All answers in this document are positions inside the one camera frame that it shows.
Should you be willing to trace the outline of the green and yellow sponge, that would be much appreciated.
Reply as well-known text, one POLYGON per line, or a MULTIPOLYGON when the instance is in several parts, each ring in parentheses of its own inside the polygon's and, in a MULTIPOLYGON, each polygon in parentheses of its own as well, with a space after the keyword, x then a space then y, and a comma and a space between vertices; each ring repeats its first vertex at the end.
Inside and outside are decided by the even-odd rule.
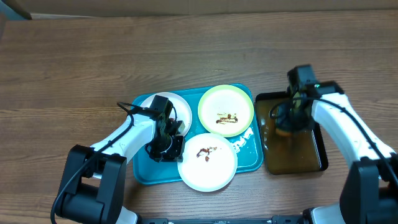
POLYGON ((277 126, 275 128, 275 133, 282 137, 289 137, 293 135, 294 131, 290 127, 277 126))

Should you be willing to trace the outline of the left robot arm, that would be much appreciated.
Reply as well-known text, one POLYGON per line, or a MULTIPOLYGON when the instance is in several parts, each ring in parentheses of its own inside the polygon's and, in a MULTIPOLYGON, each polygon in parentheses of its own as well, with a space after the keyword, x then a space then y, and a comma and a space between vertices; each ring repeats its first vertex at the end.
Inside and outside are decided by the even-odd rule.
POLYGON ((119 102, 125 122, 91 147, 75 145, 65 163, 50 220, 66 218, 77 223, 139 223, 126 209, 124 187, 127 163, 144 149, 156 162, 180 162, 185 140, 182 120, 170 118, 172 102, 156 95, 149 107, 119 102))

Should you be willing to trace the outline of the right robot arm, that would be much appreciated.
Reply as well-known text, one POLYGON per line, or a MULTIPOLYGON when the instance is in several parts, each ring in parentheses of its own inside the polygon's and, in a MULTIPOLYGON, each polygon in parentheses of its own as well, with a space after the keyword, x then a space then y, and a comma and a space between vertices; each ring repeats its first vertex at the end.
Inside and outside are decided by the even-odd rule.
POLYGON ((303 211, 298 223, 397 223, 397 153, 358 116, 335 81, 320 82, 310 65, 287 73, 287 101, 269 112, 275 131, 289 136, 319 124, 349 167, 338 202, 303 211))

